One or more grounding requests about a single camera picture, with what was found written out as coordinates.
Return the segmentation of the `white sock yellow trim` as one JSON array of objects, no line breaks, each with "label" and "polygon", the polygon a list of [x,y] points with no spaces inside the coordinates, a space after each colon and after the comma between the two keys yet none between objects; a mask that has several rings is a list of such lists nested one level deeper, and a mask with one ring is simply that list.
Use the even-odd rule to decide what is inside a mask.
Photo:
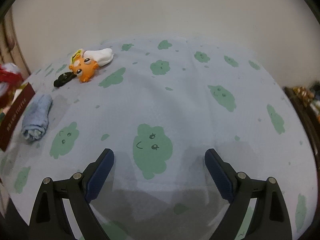
[{"label": "white sock yellow trim", "polygon": [[76,61],[76,58],[80,56],[83,58],[90,58],[96,61],[99,67],[109,64],[114,57],[114,53],[111,48],[105,48],[101,50],[77,50],[71,57],[71,64]]}]

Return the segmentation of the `red white cloth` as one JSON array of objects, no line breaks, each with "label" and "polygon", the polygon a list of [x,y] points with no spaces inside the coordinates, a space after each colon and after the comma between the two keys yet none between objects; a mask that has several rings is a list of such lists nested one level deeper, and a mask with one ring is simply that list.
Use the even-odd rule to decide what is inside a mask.
[{"label": "red white cloth", "polygon": [[13,63],[1,65],[1,96],[4,96],[10,86],[19,87],[23,77],[19,68]]}]

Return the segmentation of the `dark wooden side furniture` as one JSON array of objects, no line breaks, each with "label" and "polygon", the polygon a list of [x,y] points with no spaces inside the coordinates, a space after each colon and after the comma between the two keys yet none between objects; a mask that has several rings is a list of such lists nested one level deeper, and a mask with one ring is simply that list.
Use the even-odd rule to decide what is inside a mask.
[{"label": "dark wooden side furniture", "polygon": [[311,107],[304,107],[303,103],[298,96],[296,96],[292,88],[284,87],[283,91],[289,98],[300,119],[300,122],[304,127],[313,151],[317,170],[319,171],[319,122],[317,121]]}]

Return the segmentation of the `rolled light blue towel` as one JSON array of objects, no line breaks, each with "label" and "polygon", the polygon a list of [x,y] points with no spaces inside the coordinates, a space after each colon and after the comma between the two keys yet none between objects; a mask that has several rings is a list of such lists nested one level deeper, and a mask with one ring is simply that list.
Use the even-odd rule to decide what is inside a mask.
[{"label": "rolled light blue towel", "polygon": [[36,94],[22,121],[22,136],[27,142],[40,140],[49,125],[48,114],[52,105],[50,94]]}]

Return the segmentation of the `red gold toffee tin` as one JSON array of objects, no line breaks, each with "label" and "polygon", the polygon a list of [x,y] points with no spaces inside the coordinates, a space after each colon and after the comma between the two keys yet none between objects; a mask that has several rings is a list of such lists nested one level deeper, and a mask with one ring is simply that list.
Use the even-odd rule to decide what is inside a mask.
[{"label": "red gold toffee tin", "polygon": [[8,112],[1,122],[1,150],[6,151],[11,140],[15,127],[20,120],[29,102],[35,95],[35,91],[30,83],[22,89],[16,100],[12,103]]}]

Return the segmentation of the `beige floral curtain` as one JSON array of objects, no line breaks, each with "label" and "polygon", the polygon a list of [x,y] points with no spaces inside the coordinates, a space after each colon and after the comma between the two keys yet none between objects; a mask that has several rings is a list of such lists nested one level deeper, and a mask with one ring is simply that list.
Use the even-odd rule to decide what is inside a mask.
[{"label": "beige floral curtain", "polygon": [[23,79],[27,79],[31,72],[26,64],[17,40],[11,8],[1,21],[0,37],[1,64],[14,63],[20,70]]}]

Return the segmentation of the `orange plush toy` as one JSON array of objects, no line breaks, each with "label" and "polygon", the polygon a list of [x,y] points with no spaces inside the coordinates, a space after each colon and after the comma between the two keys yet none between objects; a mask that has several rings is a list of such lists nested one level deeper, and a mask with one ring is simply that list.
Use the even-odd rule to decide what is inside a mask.
[{"label": "orange plush toy", "polygon": [[99,65],[93,59],[78,57],[69,65],[69,69],[78,77],[81,82],[88,82],[95,75]]}]

